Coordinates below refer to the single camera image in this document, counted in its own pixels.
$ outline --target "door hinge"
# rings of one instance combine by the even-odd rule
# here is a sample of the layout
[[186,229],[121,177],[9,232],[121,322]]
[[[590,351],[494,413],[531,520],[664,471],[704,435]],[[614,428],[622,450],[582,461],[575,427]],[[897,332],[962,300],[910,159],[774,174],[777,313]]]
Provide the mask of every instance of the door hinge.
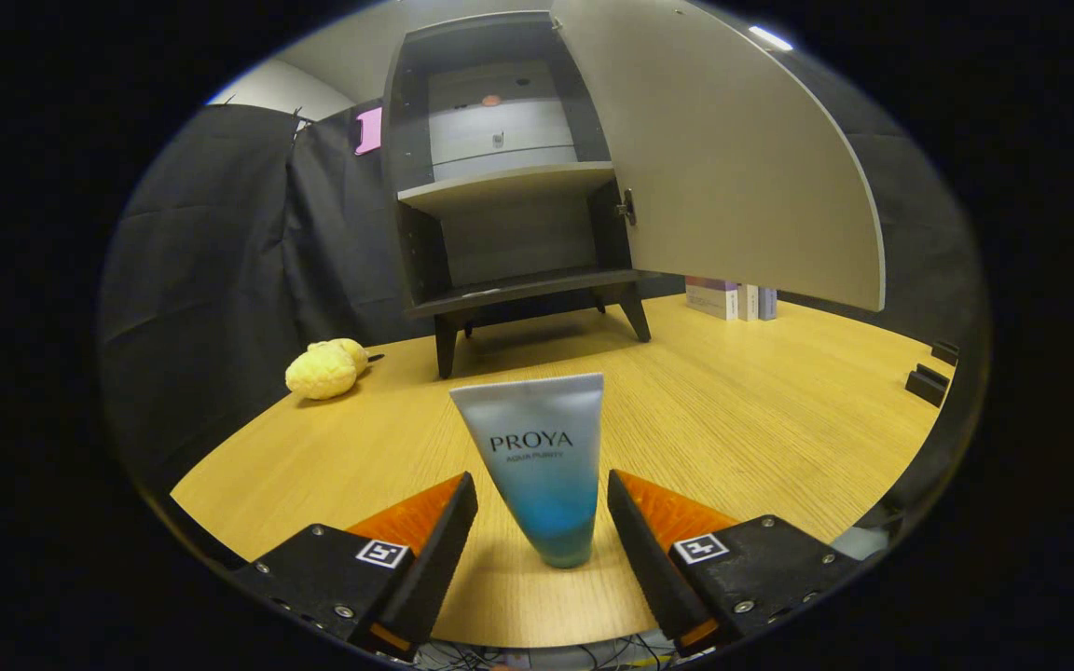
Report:
[[624,190],[624,202],[615,204],[615,216],[624,217],[629,225],[636,225],[636,205],[633,204],[633,191]]

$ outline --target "cabinet shelf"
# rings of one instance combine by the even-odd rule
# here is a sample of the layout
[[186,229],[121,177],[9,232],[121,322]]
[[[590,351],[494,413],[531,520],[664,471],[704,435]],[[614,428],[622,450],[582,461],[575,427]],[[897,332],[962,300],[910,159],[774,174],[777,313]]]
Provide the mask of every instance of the cabinet shelf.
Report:
[[614,177],[610,161],[522,166],[407,188],[396,193],[396,200],[427,216],[442,218],[466,209],[528,199],[585,196]]
[[591,289],[636,281],[640,273],[629,268],[600,268],[596,266],[566,267],[560,271],[534,272],[529,275],[506,277],[475,285],[456,286],[433,301],[426,301],[405,310],[406,317],[421,318],[448,313],[461,309],[490,306],[493,303],[540,296],[545,293],[572,292],[576,289]]

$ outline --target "ceiling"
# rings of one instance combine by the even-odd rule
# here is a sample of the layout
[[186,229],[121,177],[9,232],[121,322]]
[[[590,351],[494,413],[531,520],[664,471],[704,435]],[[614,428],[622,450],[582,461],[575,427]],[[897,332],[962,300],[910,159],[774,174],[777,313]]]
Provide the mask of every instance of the ceiling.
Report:
[[549,10],[553,0],[387,0],[342,18],[277,54],[354,102],[383,94],[388,65],[406,32],[477,14]]

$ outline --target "ceiling light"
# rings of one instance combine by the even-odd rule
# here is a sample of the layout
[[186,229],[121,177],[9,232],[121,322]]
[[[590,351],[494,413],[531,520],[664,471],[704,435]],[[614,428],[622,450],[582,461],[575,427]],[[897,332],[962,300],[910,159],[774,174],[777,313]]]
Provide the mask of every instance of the ceiling light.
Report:
[[779,38],[779,35],[772,34],[770,31],[763,29],[763,27],[754,26],[749,29],[751,33],[757,35],[757,38],[764,39],[765,42],[772,44],[772,46],[779,47],[783,52],[788,52],[794,49],[787,41]]

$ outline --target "table surface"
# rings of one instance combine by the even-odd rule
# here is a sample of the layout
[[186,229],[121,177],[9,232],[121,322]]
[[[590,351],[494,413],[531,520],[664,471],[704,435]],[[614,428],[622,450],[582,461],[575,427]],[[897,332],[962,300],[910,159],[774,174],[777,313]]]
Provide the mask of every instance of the table surface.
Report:
[[[876,502],[938,408],[904,383],[930,348],[781,302],[771,321],[724,321],[683,294],[644,301],[652,342],[621,310],[551,315],[460,339],[436,377],[434,338],[372,348],[382,361],[336,399],[287,395],[176,485],[173,497],[245,559],[307,524],[350,526],[469,471],[478,515],[434,637],[563,646],[656,627],[605,501],[621,468],[749,520],[772,513],[830,542]],[[496,492],[448,390],[604,374],[599,512],[579,569],[542,565]]]

